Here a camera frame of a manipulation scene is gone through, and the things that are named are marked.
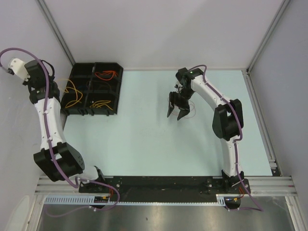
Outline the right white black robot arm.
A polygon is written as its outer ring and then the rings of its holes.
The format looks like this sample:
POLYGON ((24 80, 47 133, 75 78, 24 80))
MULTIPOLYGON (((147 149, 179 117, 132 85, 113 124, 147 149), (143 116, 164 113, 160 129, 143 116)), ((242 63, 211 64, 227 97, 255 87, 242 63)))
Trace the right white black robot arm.
POLYGON ((237 142, 243 138, 243 108, 240 100, 224 96, 206 77, 200 66, 181 68, 176 73, 176 91, 169 93, 168 113, 179 109, 177 119, 190 113, 189 101, 194 93, 200 95, 213 109, 212 129, 223 149, 222 184, 217 188, 233 193, 244 180, 239 162, 237 142))

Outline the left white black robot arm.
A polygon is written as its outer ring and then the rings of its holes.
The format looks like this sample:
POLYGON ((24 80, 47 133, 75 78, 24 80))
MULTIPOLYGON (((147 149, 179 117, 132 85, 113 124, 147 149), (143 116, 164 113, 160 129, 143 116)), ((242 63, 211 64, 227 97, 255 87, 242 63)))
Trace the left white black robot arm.
POLYGON ((106 188, 106 180, 96 166, 88 166, 80 152, 68 144, 61 122, 60 91, 40 61, 25 64, 30 75, 27 82, 30 101, 39 116, 41 129, 40 151, 33 155, 35 163, 52 181, 69 180, 77 177, 90 181, 95 192, 106 188))

